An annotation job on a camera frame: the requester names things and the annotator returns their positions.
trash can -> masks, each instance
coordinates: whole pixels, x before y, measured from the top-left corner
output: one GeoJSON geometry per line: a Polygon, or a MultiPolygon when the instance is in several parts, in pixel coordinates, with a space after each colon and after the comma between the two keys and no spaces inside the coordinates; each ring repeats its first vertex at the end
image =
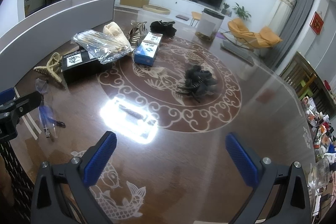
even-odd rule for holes
{"type": "Polygon", "coordinates": [[[224,15],[205,8],[198,23],[195,35],[201,40],[212,42],[222,25],[224,15]]]}

plastic bag of cotton swabs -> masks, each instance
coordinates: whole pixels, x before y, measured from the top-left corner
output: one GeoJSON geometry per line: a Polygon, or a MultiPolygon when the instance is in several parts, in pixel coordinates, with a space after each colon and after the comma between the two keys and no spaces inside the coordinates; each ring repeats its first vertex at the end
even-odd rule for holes
{"type": "Polygon", "coordinates": [[[127,39],[119,39],[94,30],[77,33],[72,42],[82,46],[102,64],[115,62],[133,50],[127,39]]]}

blue gripper pad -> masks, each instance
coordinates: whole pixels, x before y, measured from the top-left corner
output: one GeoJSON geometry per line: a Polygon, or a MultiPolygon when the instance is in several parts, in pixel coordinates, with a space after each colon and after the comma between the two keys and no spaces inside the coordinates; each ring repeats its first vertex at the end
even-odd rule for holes
{"type": "Polygon", "coordinates": [[[255,152],[241,145],[234,133],[229,133],[226,136],[225,147],[245,184],[252,188],[258,186],[263,167],[255,152]]]}
{"type": "Polygon", "coordinates": [[[117,136],[107,131],[95,146],[91,146],[84,153],[80,169],[83,174],[83,183],[87,188],[97,183],[116,146],[117,136]]]}
{"type": "Polygon", "coordinates": [[[8,90],[4,90],[0,93],[0,105],[3,105],[4,103],[14,99],[15,97],[15,91],[13,88],[10,88],[8,90]]]}

green plant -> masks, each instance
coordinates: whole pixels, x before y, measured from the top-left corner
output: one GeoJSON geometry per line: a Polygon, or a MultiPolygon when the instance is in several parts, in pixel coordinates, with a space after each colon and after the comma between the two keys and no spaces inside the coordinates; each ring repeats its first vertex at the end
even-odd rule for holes
{"type": "Polygon", "coordinates": [[[227,3],[225,3],[225,2],[223,3],[223,9],[227,10],[229,7],[230,7],[229,4],[227,4],[227,3]]]}
{"type": "Polygon", "coordinates": [[[236,6],[233,8],[235,10],[235,13],[240,18],[246,20],[249,17],[252,17],[248,11],[245,10],[244,6],[240,7],[239,4],[236,2],[236,6]]]}

gray curtain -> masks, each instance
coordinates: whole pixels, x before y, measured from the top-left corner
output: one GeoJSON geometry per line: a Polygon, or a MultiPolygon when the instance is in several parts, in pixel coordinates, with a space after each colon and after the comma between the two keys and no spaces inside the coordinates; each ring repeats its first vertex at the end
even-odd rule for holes
{"type": "Polygon", "coordinates": [[[276,44],[264,58],[266,66],[271,70],[275,70],[280,65],[294,44],[310,12],[313,1],[297,0],[294,10],[280,34],[283,41],[276,44]]]}

